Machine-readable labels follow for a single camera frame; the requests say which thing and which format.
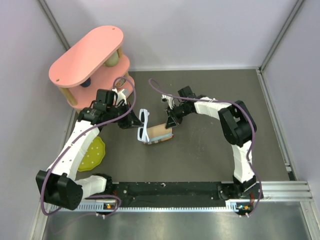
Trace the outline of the plaid glasses case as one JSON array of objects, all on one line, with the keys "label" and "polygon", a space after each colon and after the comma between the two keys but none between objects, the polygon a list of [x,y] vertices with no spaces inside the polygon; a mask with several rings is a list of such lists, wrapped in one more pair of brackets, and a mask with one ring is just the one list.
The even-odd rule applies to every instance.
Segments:
[{"label": "plaid glasses case", "polygon": [[163,123],[163,124],[155,125],[155,126],[152,126],[152,127],[148,127],[147,128],[147,133],[148,133],[148,136],[149,136],[149,142],[150,142],[150,138],[154,138],[154,137],[157,137],[157,136],[165,135],[165,134],[168,134],[168,133],[172,133],[173,134],[173,129],[172,128],[166,129],[165,126],[166,126],[166,124]]}]

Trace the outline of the white sunglasses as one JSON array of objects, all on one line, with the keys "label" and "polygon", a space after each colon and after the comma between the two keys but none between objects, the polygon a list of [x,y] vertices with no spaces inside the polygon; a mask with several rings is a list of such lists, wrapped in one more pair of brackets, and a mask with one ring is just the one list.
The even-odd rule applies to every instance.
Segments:
[{"label": "white sunglasses", "polygon": [[150,113],[147,109],[140,109],[138,119],[142,122],[142,126],[137,130],[137,140],[143,143],[148,143],[150,141],[147,131],[149,115]]}]

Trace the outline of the light blue cleaning cloth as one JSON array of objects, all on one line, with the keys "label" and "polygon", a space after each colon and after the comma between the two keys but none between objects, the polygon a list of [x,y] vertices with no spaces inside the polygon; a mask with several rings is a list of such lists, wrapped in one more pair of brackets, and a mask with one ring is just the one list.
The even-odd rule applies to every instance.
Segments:
[{"label": "light blue cleaning cloth", "polygon": [[172,133],[167,133],[167,134],[164,134],[164,135],[152,137],[152,138],[150,138],[150,142],[148,144],[156,144],[156,143],[159,143],[159,142],[164,142],[164,141],[167,141],[167,140],[171,139],[172,137],[173,137]]}]

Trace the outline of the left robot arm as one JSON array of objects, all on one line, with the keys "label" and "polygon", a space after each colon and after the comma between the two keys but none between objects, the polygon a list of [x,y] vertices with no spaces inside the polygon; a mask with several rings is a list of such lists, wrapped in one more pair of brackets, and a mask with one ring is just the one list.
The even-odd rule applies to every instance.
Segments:
[{"label": "left robot arm", "polygon": [[106,199],[113,194],[111,178],[105,174],[76,179],[78,168],[88,155],[88,148],[103,126],[109,123],[117,123],[121,129],[144,125],[135,115],[133,105],[127,102],[123,90],[99,89],[91,105],[80,111],[73,133],[59,156],[47,170],[37,173],[35,180],[42,208],[44,203],[48,203],[75,210],[83,199],[96,194]]}]

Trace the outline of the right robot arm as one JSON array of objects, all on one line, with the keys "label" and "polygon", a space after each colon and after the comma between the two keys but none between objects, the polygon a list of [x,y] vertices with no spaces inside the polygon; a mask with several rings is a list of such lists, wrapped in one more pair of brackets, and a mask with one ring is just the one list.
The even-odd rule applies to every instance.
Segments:
[{"label": "right robot arm", "polygon": [[245,198],[256,185],[256,176],[252,170],[253,133],[257,126],[253,121],[246,105],[238,100],[235,103],[220,102],[205,95],[195,95],[189,86],[178,91],[179,104],[172,95],[161,96],[163,102],[168,103],[166,128],[180,125],[183,117],[189,114],[204,115],[219,120],[223,136],[231,145],[234,160],[233,184],[221,183],[218,185],[218,194],[221,199]]}]

